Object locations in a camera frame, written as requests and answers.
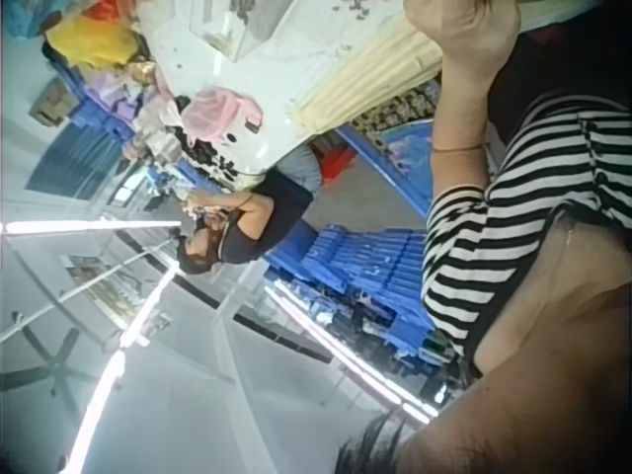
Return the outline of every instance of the hand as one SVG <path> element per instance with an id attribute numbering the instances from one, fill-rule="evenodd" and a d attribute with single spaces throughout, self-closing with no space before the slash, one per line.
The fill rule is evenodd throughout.
<path id="1" fill-rule="evenodd" d="M 213 195 L 201 189 L 192 190 L 187 197 L 185 206 L 191 209 L 207 208 L 213 206 Z"/>
<path id="2" fill-rule="evenodd" d="M 489 87 L 519 33 L 516 0 L 405 0 L 408 20 L 443 50 L 443 69 L 468 86 Z"/>

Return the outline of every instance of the curtain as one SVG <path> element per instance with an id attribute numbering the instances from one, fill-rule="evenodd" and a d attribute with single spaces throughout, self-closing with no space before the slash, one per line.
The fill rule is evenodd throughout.
<path id="1" fill-rule="evenodd" d="M 89 200 L 121 157 L 105 131 L 70 123 L 44 152 L 27 190 Z"/>

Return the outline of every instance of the striped shirt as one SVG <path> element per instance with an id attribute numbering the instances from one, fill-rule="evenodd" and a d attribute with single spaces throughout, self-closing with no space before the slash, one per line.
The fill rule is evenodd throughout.
<path id="1" fill-rule="evenodd" d="M 539 101 L 497 181 L 452 188 L 428 217 L 422 300 L 455 349 L 476 348 L 564 212 L 632 229 L 632 120 L 591 96 Z"/>

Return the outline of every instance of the poster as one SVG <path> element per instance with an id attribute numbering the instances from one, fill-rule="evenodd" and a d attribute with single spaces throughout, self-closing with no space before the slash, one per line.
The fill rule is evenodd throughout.
<path id="1" fill-rule="evenodd" d="M 99 257 L 69 255 L 61 259 L 77 285 L 90 281 L 112 267 Z M 112 276 L 93 284 L 85 290 L 85 293 L 110 321 L 120 330 L 124 330 L 153 289 L 155 283 L 152 283 L 154 282 L 139 280 L 130 268 L 123 268 Z M 156 332 L 166 329 L 172 322 L 173 318 L 154 308 L 137 342 L 141 346 L 147 346 L 149 339 Z"/>

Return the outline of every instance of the yellow bag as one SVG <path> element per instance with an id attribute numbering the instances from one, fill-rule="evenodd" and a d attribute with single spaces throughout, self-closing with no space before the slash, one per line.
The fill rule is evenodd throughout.
<path id="1" fill-rule="evenodd" d="M 52 47 L 66 56 L 70 65 L 78 62 L 95 67 L 126 64 L 138 51 L 131 30 L 83 15 L 64 20 L 49 30 L 46 37 Z"/>

